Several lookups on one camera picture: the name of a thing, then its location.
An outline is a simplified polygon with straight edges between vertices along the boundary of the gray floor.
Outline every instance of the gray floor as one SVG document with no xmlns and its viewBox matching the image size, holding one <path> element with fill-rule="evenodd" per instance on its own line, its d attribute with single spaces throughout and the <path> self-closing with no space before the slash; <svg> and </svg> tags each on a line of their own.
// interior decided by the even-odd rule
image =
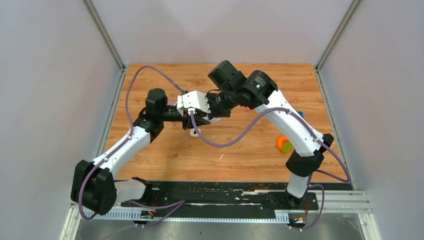
<svg viewBox="0 0 424 240">
<path fill-rule="evenodd" d="M 313 222 L 314 214 L 308 215 Z M 126 226 L 126 220 L 91 220 L 81 222 L 83 240 L 100 240 Z M 108 240 L 364 240 L 360 221 L 353 213 L 324 213 L 310 230 L 297 232 L 276 223 L 206 223 L 165 221 L 152 227 L 131 227 Z"/>
</svg>

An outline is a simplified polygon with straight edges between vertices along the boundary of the wooden tabletop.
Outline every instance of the wooden tabletop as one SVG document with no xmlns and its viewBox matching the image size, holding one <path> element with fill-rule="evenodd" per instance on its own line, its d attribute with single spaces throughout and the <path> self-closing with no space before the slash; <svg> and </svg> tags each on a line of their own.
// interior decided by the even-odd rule
<svg viewBox="0 0 424 240">
<path fill-rule="evenodd" d="M 128 131 L 130 123 L 125 113 L 125 94 L 137 69 L 145 64 L 130 64 L 122 93 L 112 122 L 106 149 L 109 149 Z M 207 74 L 216 64 L 151 64 L 188 91 L 203 93 L 216 86 Z M 311 64 L 234 64 L 248 76 L 254 70 L 267 73 L 282 90 L 285 98 L 304 119 L 321 133 L 332 133 L 320 88 Z M 164 77 L 145 68 L 138 75 L 130 96 L 129 112 L 135 120 L 145 106 L 150 89 L 162 88 L 170 101 L 180 94 Z M 202 134 L 215 143 L 227 143 L 238 137 L 258 114 L 245 107 L 236 107 L 230 118 L 202 126 Z M 290 156 L 282 155 L 275 146 L 281 133 L 266 119 L 261 118 L 249 133 L 236 144 L 215 148 L 199 137 L 191 137 L 180 122 L 165 122 L 161 134 L 125 165 L 118 179 L 140 177 L 146 180 L 168 181 L 249 181 L 286 182 L 290 172 L 285 164 Z M 332 149 L 337 151 L 334 143 Z M 328 152 L 321 170 L 345 177 L 336 159 Z M 315 173 L 313 181 L 335 180 Z"/>
</svg>

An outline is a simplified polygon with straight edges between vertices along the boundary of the robotic arm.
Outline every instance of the robotic arm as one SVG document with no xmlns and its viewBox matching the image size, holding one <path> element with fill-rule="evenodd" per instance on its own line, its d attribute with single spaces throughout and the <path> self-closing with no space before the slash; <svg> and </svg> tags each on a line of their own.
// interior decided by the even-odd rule
<svg viewBox="0 0 424 240">
<path fill-rule="evenodd" d="M 330 146 L 334 138 L 321 134 L 309 124 L 302 124 L 292 114 L 303 119 L 284 98 L 276 83 L 264 72 L 256 70 L 245 77 L 227 60 L 218 64 L 208 77 L 219 88 L 218 93 L 199 91 L 184 92 L 177 97 L 175 105 L 167 105 L 168 98 L 160 88 L 148 92 L 146 107 L 133 123 L 132 136 L 129 131 L 110 150 L 98 156 L 92 162 L 80 161 L 75 167 L 71 199 L 78 202 L 78 196 L 84 179 L 100 161 L 110 155 L 90 176 L 82 193 L 82 205 L 97 214 L 106 214 L 115 203 L 128 200 L 140 200 L 148 203 L 152 198 L 152 184 L 134 177 L 131 180 L 115 181 L 122 167 L 141 149 L 149 145 L 164 128 L 164 122 L 182 122 L 183 129 L 210 124 L 216 118 L 230 117 L 231 110 L 243 106 L 257 113 L 273 108 L 288 111 L 270 111 L 265 117 L 272 122 L 293 144 L 295 151 L 289 157 L 286 166 L 290 170 L 287 186 L 287 199 L 294 206 L 302 201 L 308 188 L 310 174 L 317 170 L 324 160 L 325 148 L 317 141 Z M 310 128 L 316 135 L 306 129 Z M 126 143 L 116 150 L 124 141 Z"/>
</svg>

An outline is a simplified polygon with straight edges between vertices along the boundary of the white wall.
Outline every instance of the white wall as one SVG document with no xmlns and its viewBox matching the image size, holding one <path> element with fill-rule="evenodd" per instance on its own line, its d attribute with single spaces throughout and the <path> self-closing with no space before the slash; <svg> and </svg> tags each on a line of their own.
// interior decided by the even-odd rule
<svg viewBox="0 0 424 240">
<path fill-rule="evenodd" d="M 384 240 L 423 239 L 424 1 L 366 0 L 322 73 Z"/>
<path fill-rule="evenodd" d="M 81 0 L 0 1 L 0 239 L 59 238 L 118 77 Z"/>
<path fill-rule="evenodd" d="M 93 0 L 125 64 L 316 64 L 352 0 Z"/>
</svg>

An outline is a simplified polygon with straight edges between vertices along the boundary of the wood grain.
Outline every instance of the wood grain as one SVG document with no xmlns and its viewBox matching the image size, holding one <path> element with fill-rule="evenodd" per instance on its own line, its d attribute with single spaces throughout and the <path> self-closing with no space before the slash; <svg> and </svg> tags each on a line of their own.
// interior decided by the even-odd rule
<svg viewBox="0 0 424 240">
<path fill-rule="evenodd" d="M 127 70 L 122 93 L 109 133 L 106 149 L 116 143 L 129 129 L 125 113 L 125 93 L 131 79 L 144 64 L 131 64 Z M 216 64 L 152 64 L 161 69 L 183 89 L 206 93 L 216 86 L 208 78 L 208 72 Z M 248 76 L 254 70 L 267 73 L 282 90 L 286 99 L 304 118 L 321 133 L 332 129 L 323 103 L 320 88 L 311 64 L 234 64 Z M 129 97 L 129 112 L 136 119 L 145 106 L 150 89 L 162 88 L 169 100 L 176 100 L 179 92 L 165 78 L 152 69 L 143 69 L 137 76 Z M 236 107 L 231 118 L 222 118 L 212 125 L 202 126 L 202 133 L 215 143 L 227 143 L 241 134 L 257 116 L 253 110 Z M 198 137 L 190 137 L 181 123 L 166 122 L 162 133 L 122 169 L 117 178 L 140 177 L 147 180 L 171 181 L 251 181 L 283 182 L 289 180 L 290 172 L 285 163 L 290 154 L 282 155 L 275 147 L 281 133 L 262 118 L 238 143 L 215 148 Z M 336 144 L 332 149 L 337 151 Z M 328 152 L 322 170 L 344 177 L 342 168 Z M 313 181 L 335 180 L 316 173 Z"/>
</svg>

